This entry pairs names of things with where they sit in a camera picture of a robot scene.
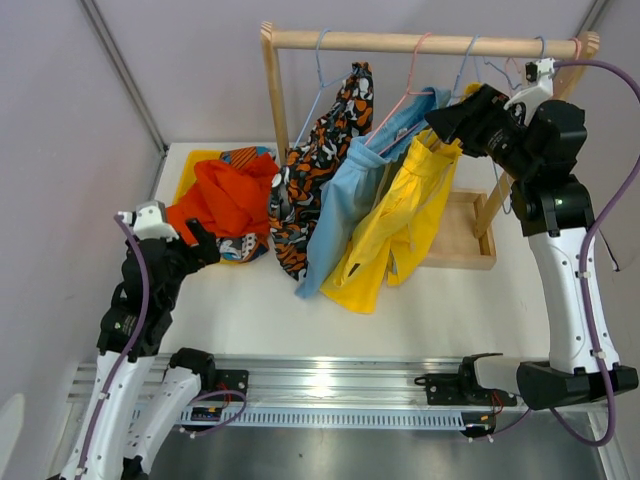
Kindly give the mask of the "pink wire hanger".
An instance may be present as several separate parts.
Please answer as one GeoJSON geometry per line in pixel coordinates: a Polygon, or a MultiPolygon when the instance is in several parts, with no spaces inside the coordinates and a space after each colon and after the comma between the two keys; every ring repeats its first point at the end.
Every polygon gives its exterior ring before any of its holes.
{"type": "MultiPolygon", "coordinates": [[[[570,58],[572,60],[579,59],[583,50],[582,42],[577,37],[571,38],[570,41],[574,44],[573,52],[570,58]]],[[[507,57],[504,61],[503,70],[507,78],[508,90],[510,94],[514,94],[526,83],[524,67],[518,59],[507,57]]]]}
{"type": "Polygon", "coordinates": [[[416,59],[418,57],[418,54],[420,53],[420,49],[423,45],[423,43],[433,35],[432,32],[426,32],[424,33],[419,41],[416,43],[413,53],[412,53],[412,57],[411,57],[411,64],[410,64],[410,68],[408,71],[408,76],[407,76],[407,83],[406,83],[406,88],[405,91],[403,93],[403,95],[400,97],[400,99],[398,100],[398,102],[394,105],[394,107],[390,110],[390,112],[386,115],[386,117],[383,119],[383,121],[378,125],[378,127],[371,133],[371,135],[368,137],[368,139],[365,141],[364,145],[368,146],[378,135],[378,133],[381,131],[381,129],[389,122],[389,120],[396,114],[396,112],[400,109],[400,107],[403,105],[403,103],[411,96],[428,96],[430,95],[430,92],[424,92],[424,91],[418,91],[418,90],[414,90],[413,89],[413,78],[414,78],[414,71],[415,71],[415,63],[416,63],[416,59]]]}

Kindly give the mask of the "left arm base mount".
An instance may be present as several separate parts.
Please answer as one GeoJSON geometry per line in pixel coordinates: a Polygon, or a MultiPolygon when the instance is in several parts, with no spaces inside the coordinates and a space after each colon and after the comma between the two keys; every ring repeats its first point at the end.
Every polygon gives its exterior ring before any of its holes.
{"type": "Polygon", "coordinates": [[[249,386],[249,371],[240,369],[222,369],[215,372],[211,385],[207,385],[200,374],[184,367],[168,368],[160,385],[160,395],[177,394],[184,400],[190,401],[202,395],[221,392],[223,390],[247,393],[249,386]]]}

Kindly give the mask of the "yellow shorts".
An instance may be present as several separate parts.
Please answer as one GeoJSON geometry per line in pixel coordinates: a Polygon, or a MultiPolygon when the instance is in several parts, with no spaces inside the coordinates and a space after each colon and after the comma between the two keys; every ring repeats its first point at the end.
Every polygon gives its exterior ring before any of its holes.
{"type": "Polygon", "coordinates": [[[462,150],[440,144],[427,123],[385,167],[371,211],[357,224],[318,292],[355,313],[375,311],[383,285],[397,287],[427,257],[462,150]]]}

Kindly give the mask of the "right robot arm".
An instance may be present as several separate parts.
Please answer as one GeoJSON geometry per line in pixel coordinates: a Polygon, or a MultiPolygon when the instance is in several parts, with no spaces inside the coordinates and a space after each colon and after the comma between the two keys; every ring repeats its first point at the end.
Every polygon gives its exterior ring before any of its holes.
{"type": "Polygon", "coordinates": [[[512,393],[533,410],[601,400],[639,385],[608,335],[595,277],[591,198],[572,170],[587,138],[585,113],[563,100],[512,105],[489,85],[425,119],[438,139],[464,154],[488,156],[513,176],[511,204],[540,273],[549,321],[545,359],[502,354],[464,358],[458,395],[479,403],[492,390],[512,393]]]}

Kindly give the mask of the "blue patterned print shorts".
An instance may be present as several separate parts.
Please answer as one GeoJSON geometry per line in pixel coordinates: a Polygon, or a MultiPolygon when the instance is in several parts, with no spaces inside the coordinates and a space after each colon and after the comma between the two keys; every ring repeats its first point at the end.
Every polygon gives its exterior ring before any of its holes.
{"type": "MultiPolygon", "coordinates": [[[[263,154],[275,159],[275,149],[267,146],[248,146],[223,151],[219,160],[236,169],[246,169],[249,164],[263,154]]],[[[248,233],[242,237],[220,237],[217,239],[222,263],[247,263],[264,255],[269,250],[267,237],[258,233],[248,233]]]]}

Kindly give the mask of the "orange red shorts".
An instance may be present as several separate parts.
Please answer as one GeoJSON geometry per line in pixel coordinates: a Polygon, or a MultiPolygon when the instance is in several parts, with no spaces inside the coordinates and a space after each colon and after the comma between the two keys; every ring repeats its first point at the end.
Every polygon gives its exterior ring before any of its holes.
{"type": "Polygon", "coordinates": [[[197,219],[206,231],[223,237],[269,233],[267,213],[272,180],[279,167],[269,150],[247,147],[194,165],[195,182],[167,208],[169,223],[189,244],[186,222],[197,219]]]}

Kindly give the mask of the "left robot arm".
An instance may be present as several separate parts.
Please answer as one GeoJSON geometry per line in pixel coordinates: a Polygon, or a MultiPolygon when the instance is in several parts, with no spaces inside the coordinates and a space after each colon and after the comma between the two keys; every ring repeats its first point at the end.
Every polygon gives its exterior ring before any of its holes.
{"type": "Polygon", "coordinates": [[[126,235],[123,280],[101,320],[96,377],[82,426],[61,479],[146,479],[180,412],[217,387],[212,354],[181,348],[139,418],[133,416],[145,379],[172,323],[184,279],[220,259],[214,234],[189,219],[195,237],[146,234],[142,217],[133,224],[117,216],[126,235]]]}

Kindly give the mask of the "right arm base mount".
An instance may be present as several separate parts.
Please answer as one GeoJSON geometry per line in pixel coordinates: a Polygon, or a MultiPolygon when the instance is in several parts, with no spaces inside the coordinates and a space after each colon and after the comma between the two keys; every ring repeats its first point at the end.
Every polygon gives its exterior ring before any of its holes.
{"type": "Polygon", "coordinates": [[[429,373],[416,377],[414,384],[425,391],[432,406],[492,406],[493,393],[481,387],[475,374],[460,368],[456,373],[429,373]]]}

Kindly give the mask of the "light blue shorts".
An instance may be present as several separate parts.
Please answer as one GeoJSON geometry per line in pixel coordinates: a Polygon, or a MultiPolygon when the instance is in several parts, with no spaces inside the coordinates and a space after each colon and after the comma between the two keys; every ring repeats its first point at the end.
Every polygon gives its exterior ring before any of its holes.
{"type": "Polygon", "coordinates": [[[425,115],[446,106],[450,98],[448,89],[425,87],[379,129],[351,141],[345,160],[323,188],[297,297],[308,299],[318,292],[344,255],[357,224],[371,211],[385,167],[396,162],[412,137],[426,128],[425,115]]]}

